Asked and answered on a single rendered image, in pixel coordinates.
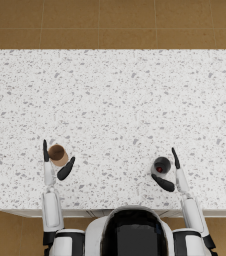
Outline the dark grey cup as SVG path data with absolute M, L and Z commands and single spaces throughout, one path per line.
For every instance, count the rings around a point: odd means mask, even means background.
M 156 170 L 157 167 L 161 167 L 163 171 L 160 173 Z M 166 157 L 158 157 L 154 160 L 152 167 L 151 167 L 151 173 L 155 174 L 157 177 L 164 178 L 168 172 L 171 169 L 171 163 Z

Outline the robot body with dark centre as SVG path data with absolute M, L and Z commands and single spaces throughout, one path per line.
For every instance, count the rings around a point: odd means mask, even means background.
M 88 225 L 85 256 L 175 256 L 173 234 L 153 210 L 123 206 Z

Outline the brown cup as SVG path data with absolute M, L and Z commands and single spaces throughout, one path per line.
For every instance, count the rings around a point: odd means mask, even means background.
M 51 146 L 48 150 L 48 154 L 55 166 L 63 167 L 68 162 L 68 155 L 65 149 L 59 144 Z

